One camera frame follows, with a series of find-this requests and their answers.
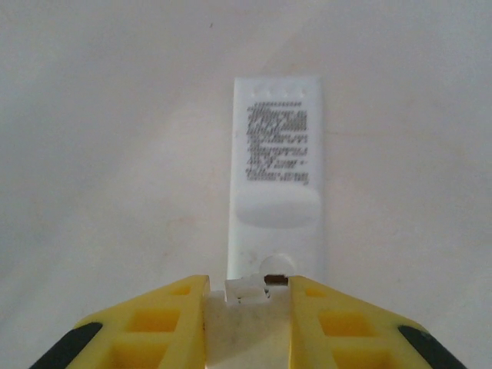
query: white plastic piece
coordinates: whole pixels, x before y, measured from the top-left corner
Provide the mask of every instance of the white plastic piece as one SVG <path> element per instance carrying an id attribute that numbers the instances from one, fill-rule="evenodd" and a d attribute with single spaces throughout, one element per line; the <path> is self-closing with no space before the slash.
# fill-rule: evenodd
<path id="1" fill-rule="evenodd" d="M 324 119 L 315 77 L 237 78 L 228 279 L 324 281 Z"/>
<path id="2" fill-rule="evenodd" d="M 285 369 L 289 362 L 290 291 L 272 288 L 266 304 L 230 305 L 223 291 L 205 299 L 208 369 Z"/>
<path id="3" fill-rule="evenodd" d="M 225 299 L 228 305 L 262 304 L 268 302 L 267 285 L 259 274 L 225 282 Z"/>

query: white backdrop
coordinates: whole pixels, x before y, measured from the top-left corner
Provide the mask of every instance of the white backdrop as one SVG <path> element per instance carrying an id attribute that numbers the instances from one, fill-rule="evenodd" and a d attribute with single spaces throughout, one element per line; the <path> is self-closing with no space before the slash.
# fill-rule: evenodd
<path id="1" fill-rule="evenodd" d="M 2 368 L 189 274 L 222 289 L 233 79 L 303 74 L 326 94 L 327 283 L 492 367 L 491 17 L 488 0 L 4 0 Z"/>

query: black rubber pad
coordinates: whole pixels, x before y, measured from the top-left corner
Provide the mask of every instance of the black rubber pad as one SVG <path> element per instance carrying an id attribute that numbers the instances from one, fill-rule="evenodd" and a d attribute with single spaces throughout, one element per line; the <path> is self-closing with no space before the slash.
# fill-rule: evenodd
<path id="1" fill-rule="evenodd" d="M 30 369 L 65 369 L 102 328 L 101 323 L 89 323 L 72 329 Z"/>
<path id="2" fill-rule="evenodd" d="M 466 369 L 451 352 L 427 332 L 407 325 L 401 325 L 398 330 L 432 369 Z"/>

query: square cutout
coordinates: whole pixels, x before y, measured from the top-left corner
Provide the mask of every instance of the square cutout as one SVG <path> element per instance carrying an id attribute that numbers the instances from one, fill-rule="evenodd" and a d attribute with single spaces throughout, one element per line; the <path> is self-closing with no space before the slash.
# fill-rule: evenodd
<path id="1" fill-rule="evenodd" d="M 374 336 L 372 327 L 364 315 L 348 311 L 322 311 L 319 321 L 323 332 L 332 337 Z"/>
<path id="2" fill-rule="evenodd" d="M 398 369 L 388 350 L 334 350 L 338 369 Z"/>
<path id="3" fill-rule="evenodd" d="M 137 310 L 128 325 L 129 332 L 174 332 L 179 320 L 177 309 Z"/>
<path id="4" fill-rule="evenodd" d="M 104 369 L 157 369 L 166 353 L 160 342 L 116 342 Z"/>

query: white label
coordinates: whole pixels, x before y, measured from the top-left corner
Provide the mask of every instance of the white label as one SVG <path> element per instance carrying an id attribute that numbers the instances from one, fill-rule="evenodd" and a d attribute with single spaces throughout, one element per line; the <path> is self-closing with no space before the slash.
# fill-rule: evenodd
<path id="1" fill-rule="evenodd" d="M 248 181 L 309 184 L 308 111 L 301 101 L 262 101 L 248 107 Z"/>

